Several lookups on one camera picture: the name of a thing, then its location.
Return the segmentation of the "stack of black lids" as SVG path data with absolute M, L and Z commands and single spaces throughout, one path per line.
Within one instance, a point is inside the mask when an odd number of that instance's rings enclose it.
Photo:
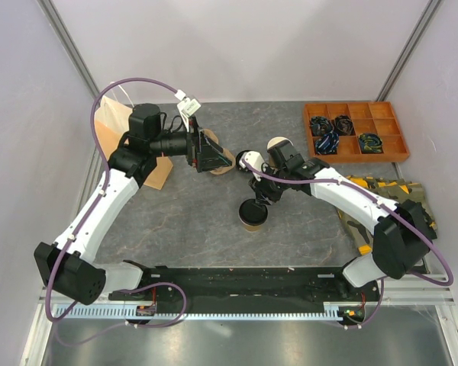
M 254 150 L 243 150 L 236 156 L 237 169 L 241 172 L 261 172 L 262 156 Z

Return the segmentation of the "single brown paper cup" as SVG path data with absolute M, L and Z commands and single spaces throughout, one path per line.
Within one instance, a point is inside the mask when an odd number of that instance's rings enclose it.
M 260 230 L 265 223 L 264 220 L 241 220 L 241 222 L 244 225 L 245 230 L 248 232 L 256 232 Z

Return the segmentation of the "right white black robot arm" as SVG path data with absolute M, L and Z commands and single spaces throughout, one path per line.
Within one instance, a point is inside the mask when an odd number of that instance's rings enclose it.
M 287 139 L 269 142 L 269 158 L 245 152 L 240 165 L 254 175 L 254 189 L 265 202 L 276 202 L 286 189 L 325 201 L 357 220 L 373 235 L 369 254 L 342 267 L 334 281 L 336 295 L 352 300 L 362 286 L 384 277 L 402 278 L 430 251 L 434 232 L 422 206 L 399 203 L 360 187 L 326 162 L 306 160 Z

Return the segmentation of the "stack of paper cups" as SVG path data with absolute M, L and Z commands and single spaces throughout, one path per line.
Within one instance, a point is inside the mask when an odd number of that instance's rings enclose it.
M 266 151 L 270 155 L 290 156 L 293 154 L 295 147 L 293 142 L 286 137 L 273 137 L 266 147 Z

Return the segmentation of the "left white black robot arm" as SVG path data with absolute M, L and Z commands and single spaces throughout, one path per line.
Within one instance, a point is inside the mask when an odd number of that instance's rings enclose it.
M 197 172 L 229 167 L 224 150 L 199 127 L 200 104 L 185 98 L 177 105 L 183 128 L 165 131 L 163 112 L 155 104 L 135 106 L 128 129 L 108 159 L 98 187 L 70 226 L 56 240 L 34 250 L 41 279 L 77 303 L 89 305 L 101 294 L 126 291 L 136 300 L 150 296 L 152 281 L 135 265 L 93 265 L 98 248 L 123 206 L 139 191 L 160 157 L 184 156 Z

